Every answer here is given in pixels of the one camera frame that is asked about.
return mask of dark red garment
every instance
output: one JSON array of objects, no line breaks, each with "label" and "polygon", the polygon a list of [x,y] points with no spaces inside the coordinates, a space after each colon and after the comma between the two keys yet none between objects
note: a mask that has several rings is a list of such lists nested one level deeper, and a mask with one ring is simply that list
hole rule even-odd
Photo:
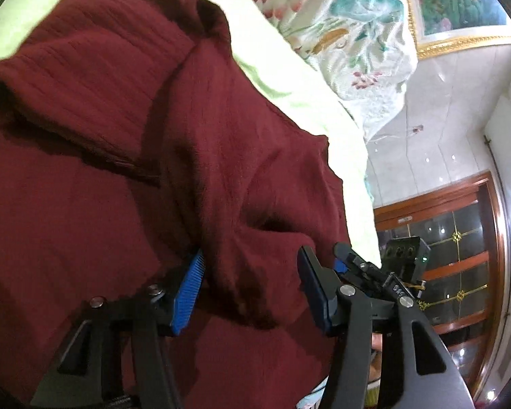
[{"label": "dark red garment", "polygon": [[171,344],[186,408],[293,407],[331,354],[296,253],[331,265],[342,197],[326,137],[252,87],[217,6],[62,0],[0,62],[0,385],[28,400],[83,300],[200,247]]}]

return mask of gold picture frame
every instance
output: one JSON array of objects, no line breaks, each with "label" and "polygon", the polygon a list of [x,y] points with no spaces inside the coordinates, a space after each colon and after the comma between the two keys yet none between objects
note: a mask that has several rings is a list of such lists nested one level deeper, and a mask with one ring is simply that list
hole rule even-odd
[{"label": "gold picture frame", "polygon": [[505,24],[452,28],[428,35],[420,0],[407,0],[409,30],[419,59],[483,46],[511,44],[511,19],[505,14]]}]

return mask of light blue fabric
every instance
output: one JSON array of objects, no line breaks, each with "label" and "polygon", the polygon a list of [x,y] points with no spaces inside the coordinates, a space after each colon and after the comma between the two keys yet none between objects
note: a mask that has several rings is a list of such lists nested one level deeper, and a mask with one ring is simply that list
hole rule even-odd
[{"label": "light blue fabric", "polygon": [[312,407],[314,406],[317,401],[322,398],[324,391],[325,391],[325,385],[327,384],[328,377],[325,377],[325,379],[317,385],[310,394],[308,394],[305,398],[303,398],[299,403],[297,403],[297,409],[304,409],[305,407]]}]

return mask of brown wooden frame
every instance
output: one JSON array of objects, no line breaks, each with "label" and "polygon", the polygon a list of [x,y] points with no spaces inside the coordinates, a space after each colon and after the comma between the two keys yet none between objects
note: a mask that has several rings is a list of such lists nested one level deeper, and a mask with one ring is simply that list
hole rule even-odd
[{"label": "brown wooden frame", "polygon": [[429,194],[377,208],[375,210],[376,230],[393,229],[410,222],[422,221],[446,212],[460,209],[478,201],[481,205],[481,222],[485,231],[484,239],[488,251],[474,257],[433,269],[424,274],[424,279],[433,280],[477,266],[488,261],[489,297],[491,305],[478,313],[466,316],[452,323],[434,326],[438,334],[444,334],[488,319],[490,328],[484,334],[485,348],[475,359],[481,367],[474,370],[467,380],[472,395],[476,395],[489,373],[489,360],[500,325],[500,312],[504,298],[505,281],[505,220],[499,197],[490,172],[466,178],[458,183],[443,187]]}]

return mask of painting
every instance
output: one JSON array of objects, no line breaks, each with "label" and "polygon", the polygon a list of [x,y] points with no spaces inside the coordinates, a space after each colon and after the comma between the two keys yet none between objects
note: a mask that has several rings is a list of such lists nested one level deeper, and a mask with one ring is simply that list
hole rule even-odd
[{"label": "painting", "polygon": [[420,59],[511,43],[511,19],[498,0],[407,0]]}]

